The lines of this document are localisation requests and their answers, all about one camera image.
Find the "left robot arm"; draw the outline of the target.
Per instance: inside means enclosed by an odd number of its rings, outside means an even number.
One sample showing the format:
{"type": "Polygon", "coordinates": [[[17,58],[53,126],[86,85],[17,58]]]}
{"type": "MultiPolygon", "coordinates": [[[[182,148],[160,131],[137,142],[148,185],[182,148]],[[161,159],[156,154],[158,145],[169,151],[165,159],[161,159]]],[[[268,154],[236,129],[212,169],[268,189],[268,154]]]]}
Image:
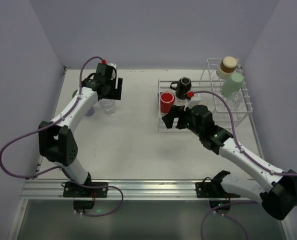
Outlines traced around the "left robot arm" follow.
{"type": "Polygon", "coordinates": [[[69,104],[50,122],[38,128],[39,153],[60,167],[71,181],[85,185],[91,178],[77,159],[78,145],[74,132],[87,111],[102,99],[120,100],[123,79],[117,75],[115,63],[100,62],[96,71],[80,82],[69,104]]]}

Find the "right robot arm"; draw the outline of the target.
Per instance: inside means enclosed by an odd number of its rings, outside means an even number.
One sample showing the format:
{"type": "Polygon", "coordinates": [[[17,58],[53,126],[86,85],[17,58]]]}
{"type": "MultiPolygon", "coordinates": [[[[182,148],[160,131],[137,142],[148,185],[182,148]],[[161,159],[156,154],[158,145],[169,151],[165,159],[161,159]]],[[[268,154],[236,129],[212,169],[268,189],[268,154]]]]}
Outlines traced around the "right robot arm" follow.
{"type": "Polygon", "coordinates": [[[215,124],[205,105],[173,105],[162,120],[168,129],[177,120],[177,129],[190,130],[207,150],[231,161],[255,180],[251,183],[227,173],[216,181],[222,191],[261,204],[277,220],[284,220],[297,205],[297,172],[285,171],[249,152],[232,133],[215,124]]]}

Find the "clear glass front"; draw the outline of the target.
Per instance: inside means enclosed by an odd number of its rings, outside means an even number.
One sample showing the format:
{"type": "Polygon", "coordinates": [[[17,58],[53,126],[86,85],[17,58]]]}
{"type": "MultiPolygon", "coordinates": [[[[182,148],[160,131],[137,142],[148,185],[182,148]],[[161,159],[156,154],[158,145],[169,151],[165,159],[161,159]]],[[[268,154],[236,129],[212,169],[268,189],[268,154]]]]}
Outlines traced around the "clear glass front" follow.
{"type": "Polygon", "coordinates": [[[116,111],[116,106],[111,107],[111,108],[102,108],[102,110],[107,115],[113,115],[115,113],[115,111],[116,111]]]}

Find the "lavender cup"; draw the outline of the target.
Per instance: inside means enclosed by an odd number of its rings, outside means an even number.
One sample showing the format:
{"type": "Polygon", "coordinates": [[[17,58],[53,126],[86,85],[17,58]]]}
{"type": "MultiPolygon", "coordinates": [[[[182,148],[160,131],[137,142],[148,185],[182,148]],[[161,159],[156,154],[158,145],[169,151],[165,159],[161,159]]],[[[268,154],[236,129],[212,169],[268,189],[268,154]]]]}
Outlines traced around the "lavender cup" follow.
{"type": "Polygon", "coordinates": [[[92,106],[86,113],[85,116],[91,117],[95,113],[94,106],[92,106]]]}

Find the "black mug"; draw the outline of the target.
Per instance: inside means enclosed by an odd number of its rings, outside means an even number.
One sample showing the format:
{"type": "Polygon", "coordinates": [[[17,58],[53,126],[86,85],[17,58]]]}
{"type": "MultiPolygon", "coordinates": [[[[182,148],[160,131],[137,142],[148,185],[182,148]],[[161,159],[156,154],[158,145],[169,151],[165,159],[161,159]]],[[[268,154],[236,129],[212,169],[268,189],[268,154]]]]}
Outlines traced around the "black mug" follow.
{"type": "Polygon", "coordinates": [[[192,88],[192,81],[188,77],[182,77],[170,84],[170,89],[175,91],[175,96],[180,100],[186,99],[186,93],[192,88]]]}

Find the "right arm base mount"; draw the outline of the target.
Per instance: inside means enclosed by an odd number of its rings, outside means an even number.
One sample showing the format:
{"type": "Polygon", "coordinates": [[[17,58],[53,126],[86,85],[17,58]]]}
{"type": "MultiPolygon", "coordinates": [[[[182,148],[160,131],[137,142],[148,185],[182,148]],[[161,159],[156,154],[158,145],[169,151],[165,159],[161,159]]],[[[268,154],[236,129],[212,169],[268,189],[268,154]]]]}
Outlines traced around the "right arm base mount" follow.
{"type": "Polygon", "coordinates": [[[221,186],[221,183],[230,172],[220,171],[213,178],[206,177],[200,182],[195,183],[195,192],[197,198],[240,198],[241,196],[234,193],[228,193],[221,186]]]}

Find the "clear glass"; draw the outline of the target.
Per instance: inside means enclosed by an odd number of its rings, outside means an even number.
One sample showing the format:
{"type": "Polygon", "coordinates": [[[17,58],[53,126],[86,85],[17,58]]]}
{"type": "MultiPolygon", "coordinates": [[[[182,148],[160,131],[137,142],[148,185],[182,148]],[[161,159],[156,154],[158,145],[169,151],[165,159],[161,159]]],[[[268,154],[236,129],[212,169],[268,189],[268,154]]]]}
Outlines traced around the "clear glass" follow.
{"type": "Polygon", "coordinates": [[[112,108],[115,106],[115,100],[114,99],[101,99],[101,100],[99,100],[99,105],[104,109],[112,108]]]}
{"type": "Polygon", "coordinates": [[[115,111],[116,111],[116,106],[111,107],[111,108],[102,108],[102,110],[107,115],[113,115],[115,113],[115,111]]]}

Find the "red mug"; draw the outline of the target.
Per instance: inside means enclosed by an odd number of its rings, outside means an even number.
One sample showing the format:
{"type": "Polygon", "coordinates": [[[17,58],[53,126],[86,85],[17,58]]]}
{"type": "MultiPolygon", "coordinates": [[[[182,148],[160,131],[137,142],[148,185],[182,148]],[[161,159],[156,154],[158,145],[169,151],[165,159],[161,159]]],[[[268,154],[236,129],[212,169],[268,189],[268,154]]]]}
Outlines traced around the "red mug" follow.
{"type": "Polygon", "coordinates": [[[175,95],[172,92],[164,91],[160,94],[160,112],[167,114],[175,103],[175,95]]]}

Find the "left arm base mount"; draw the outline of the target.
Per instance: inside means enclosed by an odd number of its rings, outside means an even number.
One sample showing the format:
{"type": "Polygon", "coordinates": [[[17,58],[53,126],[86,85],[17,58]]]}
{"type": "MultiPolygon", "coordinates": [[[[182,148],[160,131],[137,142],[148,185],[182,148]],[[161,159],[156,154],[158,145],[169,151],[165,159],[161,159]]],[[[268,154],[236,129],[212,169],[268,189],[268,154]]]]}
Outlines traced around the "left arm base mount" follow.
{"type": "Polygon", "coordinates": [[[91,181],[87,186],[79,186],[71,181],[61,184],[63,187],[63,197],[65,198],[106,198],[108,192],[108,182],[91,181]]]}

